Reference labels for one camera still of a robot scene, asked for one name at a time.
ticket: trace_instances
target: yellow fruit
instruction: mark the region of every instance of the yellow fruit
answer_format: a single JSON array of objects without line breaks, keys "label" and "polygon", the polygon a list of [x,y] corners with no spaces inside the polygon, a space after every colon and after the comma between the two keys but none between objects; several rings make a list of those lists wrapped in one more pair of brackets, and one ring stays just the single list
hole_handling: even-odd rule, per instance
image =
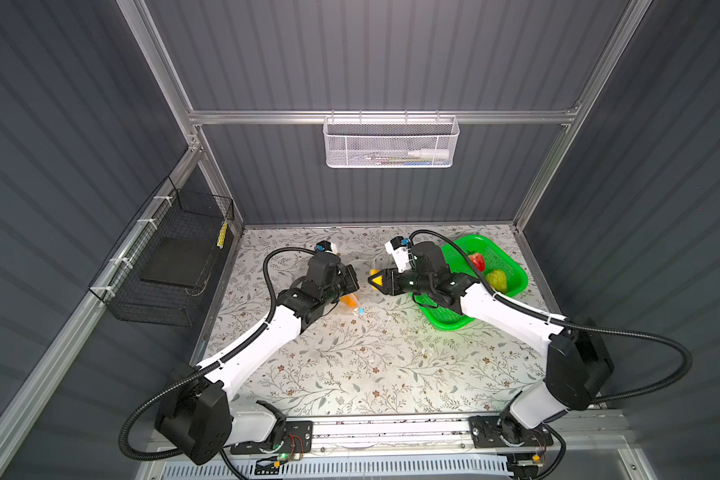
[{"label": "yellow fruit", "polygon": [[488,280],[488,284],[497,292],[507,293],[509,291],[507,288],[507,274],[503,271],[492,270],[485,276],[485,279]]}]

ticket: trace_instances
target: white wire mesh basket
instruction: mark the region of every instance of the white wire mesh basket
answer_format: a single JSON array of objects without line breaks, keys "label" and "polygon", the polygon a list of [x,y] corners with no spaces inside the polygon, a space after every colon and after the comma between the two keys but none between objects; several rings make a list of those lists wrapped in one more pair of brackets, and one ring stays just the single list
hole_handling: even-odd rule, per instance
[{"label": "white wire mesh basket", "polygon": [[322,131],[331,168],[447,168],[459,133],[456,117],[384,123],[326,117]]}]

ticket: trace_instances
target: orange object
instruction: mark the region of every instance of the orange object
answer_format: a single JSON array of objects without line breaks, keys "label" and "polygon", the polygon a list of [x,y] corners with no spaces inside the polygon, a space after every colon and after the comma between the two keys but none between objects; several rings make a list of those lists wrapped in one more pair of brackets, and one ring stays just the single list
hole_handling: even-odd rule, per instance
[{"label": "orange object", "polygon": [[349,308],[355,309],[360,307],[360,300],[358,300],[358,296],[354,293],[350,293],[349,295],[344,295],[339,300],[342,301],[346,306]]}]

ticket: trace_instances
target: black wire mesh basket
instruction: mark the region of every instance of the black wire mesh basket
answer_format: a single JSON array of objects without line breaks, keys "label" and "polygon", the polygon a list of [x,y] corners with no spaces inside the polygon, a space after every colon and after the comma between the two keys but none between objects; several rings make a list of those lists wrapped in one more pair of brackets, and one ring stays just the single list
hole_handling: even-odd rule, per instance
[{"label": "black wire mesh basket", "polygon": [[[89,290],[118,320],[192,326],[205,316],[201,302],[232,227],[232,199],[184,189],[162,198],[151,218],[136,220],[140,231],[126,252],[113,258],[113,248]],[[112,262],[109,282],[95,284]]]}]

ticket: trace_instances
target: white vent grille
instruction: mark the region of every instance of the white vent grille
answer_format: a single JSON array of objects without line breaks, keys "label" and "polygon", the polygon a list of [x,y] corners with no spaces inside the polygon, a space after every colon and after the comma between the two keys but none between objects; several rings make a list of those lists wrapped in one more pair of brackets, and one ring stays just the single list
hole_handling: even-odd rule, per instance
[{"label": "white vent grille", "polygon": [[326,163],[333,168],[446,168],[453,164],[458,123],[434,117],[387,123],[326,117]]},{"label": "white vent grille", "polygon": [[[330,477],[384,477],[418,475],[503,475],[513,476],[507,470],[507,459],[502,456],[472,453],[430,456],[367,456],[353,458],[304,458],[280,467],[278,475],[256,475],[253,460],[232,460],[240,473],[248,478],[330,478]],[[235,477],[221,460],[204,466],[192,462],[166,462],[165,480],[230,480]]]}]

